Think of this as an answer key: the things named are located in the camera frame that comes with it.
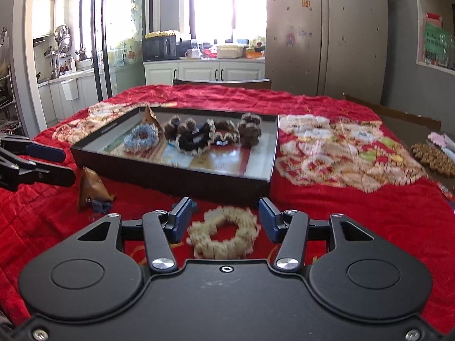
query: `black tray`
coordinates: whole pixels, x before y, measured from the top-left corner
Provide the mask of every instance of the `black tray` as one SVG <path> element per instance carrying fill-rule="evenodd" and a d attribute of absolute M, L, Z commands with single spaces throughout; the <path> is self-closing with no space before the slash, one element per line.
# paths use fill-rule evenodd
<path fill-rule="evenodd" d="M 217 203 L 249 206 L 256 209 L 259 199 L 269 196 L 270 179 L 274 168 L 278 139 L 277 115 L 260 115 L 263 123 L 273 123 L 270 125 L 270 128 L 273 128 L 274 132 L 272 145 L 268 145 L 268 149 L 271 150 L 270 158 L 273 158 L 273 160 L 267 158 L 270 168 L 266 167 L 266 173 L 261 178 L 251 178 L 245 175 L 218 174 L 212 170 L 180 168 L 122 158 L 86 149 L 91 142 L 108 132 L 112 132 L 112 130 L 115 130 L 122 123 L 126 121 L 131 122 L 132 117 L 140 119 L 140 114 L 144 110 L 144 107 L 133 109 L 71 146 L 71 152 L 76 165 L 79 168 L 86 166 L 96 171 L 99 175 L 112 180 L 138 184 L 178 197 L 189 196 Z M 214 118 L 215 120 L 217 118 L 230 118 L 234 123 L 240 120 L 243 114 L 229 111 L 177 108 L 154 108 L 153 112 L 162 126 L 165 124 L 163 119 L 170 119 L 174 114 L 179 114 L 182 119 L 185 116 L 203 116 Z"/>

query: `beige scrunchie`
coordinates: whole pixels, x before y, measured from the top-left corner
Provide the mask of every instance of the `beige scrunchie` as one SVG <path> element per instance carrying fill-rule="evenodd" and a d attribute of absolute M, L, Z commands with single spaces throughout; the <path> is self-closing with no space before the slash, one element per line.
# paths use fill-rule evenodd
<path fill-rule="evenodd" d="M 261 226 L 250 209 L 233 206 L 217 207 L 204 214 L 205 222 L 193 222 L 188 228 L 188 245 L 194 246 L 196 259 L 240 259 L 253 252 L 253 245 Z M 238 226 L 235 236 L 230 240 L 212 241 L 210 236 L 217 233 L 217 227 L 226 223 Z"/>

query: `red bedspread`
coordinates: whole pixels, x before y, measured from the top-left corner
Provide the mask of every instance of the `red bedspread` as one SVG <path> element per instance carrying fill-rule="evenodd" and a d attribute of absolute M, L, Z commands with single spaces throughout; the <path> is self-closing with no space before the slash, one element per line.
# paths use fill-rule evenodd
<path fill-rule="evenodd" d="M 329 97 L 291 96 L 285 92 L 243 90 L 238 88 L 146 86 L 119 94 L 111 103 L 139 101 L 176 101 L 179 107 L 254 111 L 263 114 L 314 114 L 330 119 L 379 120 L 370 109 Z M 86 117 L 81 111 L 71 119 Z M 52 139 L 55 128 L 36 137 L 37 142 L 65 149 L 66 165 L 76 170 L 69 144 Z M 384 135 L 393 137 L 382 128 Z M 178 197 L 132 184 L 104 179 L 110 193 L 117 195 L 113 211 L 125 219 L 138 219 L 152 209 L 169 209 Z M 20 298 L 17 280 L 24 265 L 49 247 L 90 223 L 88 209 L 77 213 L 78 185 L 60 188 L 44 184 L 23 185 L 19 192 L 0 191 L 0 306 L 16 324 L 29 315 Z M 398 245 L 424 262 L 433 275 L 433 292 L 423 317 L 443 332 L 455 326 L 455 223 L 454 215 L 442 194 L 427 178 L 410 185 L 387 184 L 377 192 L 365 193 L 352 187 L 327 185 L 296 186 L 275 171 L 272 179 L 272 201 L 281 209 L 300 209 L 313 219 L 328 219 L 330 213 L 343 212 L 385 239 Z M 203 212 L 217 205 L 198 200 Z M 215 238 L 233 231 L 224 230 Z M 324 245 L 311 242 L 307 261 L 320 256 Z M 261 231 L 253 258 L 267 258 L 276 251 Z M 145 262 L 142 245 L 131 243 L 127 253 Z M 182 264 L 193 256 L 192 248 L 179 244 L 174 253 Z"/>

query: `microwave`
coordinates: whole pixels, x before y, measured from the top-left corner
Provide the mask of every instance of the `microwave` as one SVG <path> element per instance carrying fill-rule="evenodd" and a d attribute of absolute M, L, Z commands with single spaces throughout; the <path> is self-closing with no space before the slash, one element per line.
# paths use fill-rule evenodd
<path fill-rule="evenodd" d="M 144 61 L 178 59 L 177 36 L 143 38 L 142 54 Z"/>

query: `blue scrunchie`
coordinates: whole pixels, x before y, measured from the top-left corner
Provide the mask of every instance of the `blue scrunchie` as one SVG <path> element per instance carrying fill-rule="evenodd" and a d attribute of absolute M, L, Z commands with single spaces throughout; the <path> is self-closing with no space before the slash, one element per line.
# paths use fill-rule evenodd
<path fill-rule="evenodd" d="M 141 138 L 142 134 L 146 134 L 146 138 Z M 129 135 L 127 135 L 123 144 L 125 150 L 130 153 L 139 153 L 149 150 L 158 143 L 158 129 L 154 124 L 140 124 L 135 127 Z"/>

